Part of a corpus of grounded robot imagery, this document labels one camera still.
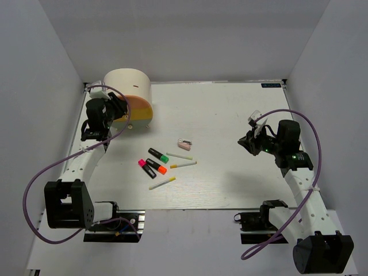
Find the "yellow organizer drawer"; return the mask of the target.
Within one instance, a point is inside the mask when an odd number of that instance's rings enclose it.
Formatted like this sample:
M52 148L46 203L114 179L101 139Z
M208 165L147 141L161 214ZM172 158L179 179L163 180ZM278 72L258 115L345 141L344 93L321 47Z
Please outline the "yellow organizer drawer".
M149 120L153 119L153 109L151 105L145 106L132 106L131 107L131 121L142 121L142 120Z

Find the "pink white mini stapler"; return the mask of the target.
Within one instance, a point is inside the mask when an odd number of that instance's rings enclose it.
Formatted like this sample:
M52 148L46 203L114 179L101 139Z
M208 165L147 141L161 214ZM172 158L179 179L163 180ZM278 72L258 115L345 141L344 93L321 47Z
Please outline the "pink white mini stapler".
M185 140L185 139L178 139L177 145L178 145L179 148L181 148L183 150L190 151L191 146L192 146L192 142L189 141L189 140Z

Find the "green cap black highlighter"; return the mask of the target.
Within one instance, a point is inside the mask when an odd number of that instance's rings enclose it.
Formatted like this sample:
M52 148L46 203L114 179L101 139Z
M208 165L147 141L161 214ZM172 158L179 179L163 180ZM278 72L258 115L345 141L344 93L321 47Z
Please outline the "green cap black highlighter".
M162 154L161 152L153 148L149 148L148 153L150 153L151 155L153 155L154 157L156 157L157 159L159 159L161 162L165 164L169 161L169 158L166 155Z

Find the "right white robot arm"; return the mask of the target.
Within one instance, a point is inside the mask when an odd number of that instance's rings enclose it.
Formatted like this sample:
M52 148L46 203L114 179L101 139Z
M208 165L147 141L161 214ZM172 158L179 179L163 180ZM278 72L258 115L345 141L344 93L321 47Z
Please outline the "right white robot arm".
M300 125L281 120L276 135L267 134L266 124L251 123L252 129L238 140L250 154L271 154L291 189L298 208L290 210L282 200L268 200L255 213L241 213L242 231L274 231L273 240L285 239L293 247L293 262L300 274L341 274L354 249L349 235L342 234L329 216L309 155L300 148Z

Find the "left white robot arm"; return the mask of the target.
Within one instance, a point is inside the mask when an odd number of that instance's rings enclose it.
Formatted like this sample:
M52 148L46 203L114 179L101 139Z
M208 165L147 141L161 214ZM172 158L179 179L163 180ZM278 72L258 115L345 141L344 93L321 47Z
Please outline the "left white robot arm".
M79 144L81 154L72 158L58 180L49 181L44 187L48 225L53 229L89 229L95 220L101 220L108 229L121 224L121 215L111 203L101 203L100 210L96 210L87 185L113 138L113 121L128 114L128 104L109 92L87 101L86 114Z

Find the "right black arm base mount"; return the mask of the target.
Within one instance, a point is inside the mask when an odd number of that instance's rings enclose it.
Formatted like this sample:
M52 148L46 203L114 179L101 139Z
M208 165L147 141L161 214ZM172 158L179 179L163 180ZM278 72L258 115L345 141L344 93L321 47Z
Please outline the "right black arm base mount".
M251 245L266 242L278 230L268 221L263 221L260 212L241 212L233 220L240 225L241 244Z

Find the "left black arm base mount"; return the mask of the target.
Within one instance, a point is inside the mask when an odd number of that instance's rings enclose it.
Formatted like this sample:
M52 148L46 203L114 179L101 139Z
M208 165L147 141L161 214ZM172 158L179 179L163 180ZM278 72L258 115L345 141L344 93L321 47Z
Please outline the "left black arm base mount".
M115 220L85 230L86 243L138 243L144 231L144 210L118 210Z

